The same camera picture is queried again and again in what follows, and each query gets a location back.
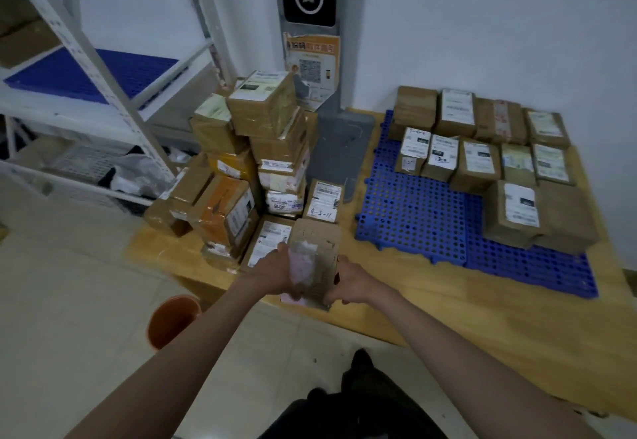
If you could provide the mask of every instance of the person's left hand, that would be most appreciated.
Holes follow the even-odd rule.
[[[265,295],[289,294],[299,299],[301,294],[290,279],[288,246],[279,243],[276,250],[261,258],[250,272],[241,274],[237,280]]]

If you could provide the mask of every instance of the person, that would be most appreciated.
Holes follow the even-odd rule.
[[[243,317],[267,294],[298,297],[288,248],[259,260],[202,316],[135,371],[66,436],[68,439],[170,438]],[[361,265],[338,258],[326,303],[366,303],[402,333],[480,438],[599,438],[555,398],[412,305]],[[261,436],[445,437],[440,428],[364,350],[354,355],[341,392],[314,389],[295,401]]]

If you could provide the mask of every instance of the hand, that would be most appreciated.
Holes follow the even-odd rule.
[[[331,305],[336,300],[343,300],[344,305],[350,302],[369,304],[376,293],[387,287],[385,283],[363,270],[361,265],[352,263],[345,255],[338,256],[334,284],[334,288],[323,298],[326,305]]]
[[[250,272],[241,274],[237,281],[258,291],[262,296],[287,293],[293,299],[299,299],[301,294],[290,279],[290,258],[287,251],[287,244],[279,243],[276,250],[261,258]]]

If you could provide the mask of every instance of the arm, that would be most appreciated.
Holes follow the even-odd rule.
[[[338,277],[325,301],[367,303],[386,315],[479,437],[600,437],[556,399],[345,256]]]
[[[287,246],[239,275],[219,300],[142,365],[67,439],[170,438],[243,317],[267,294],[292,293]]]

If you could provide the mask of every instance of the blue plastic tile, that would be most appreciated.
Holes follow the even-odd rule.
[[[582,298],[599,296],[586,255],[513,248],[482,237],[482,198],[466,195],[467,268]]]
[[[98,49],[97,51],[123,91],[131,99],[177,63],[175,59],[164,57],[113,50]],[[66,48],[56,50],[4,81],[14,89],[107,103]]]
[[[462,266],[467,259],[464,194],[444,182],[394,171],[400,142],[386,141],[391,117],[388,112],[383,123],[355,237],[378,249]]]

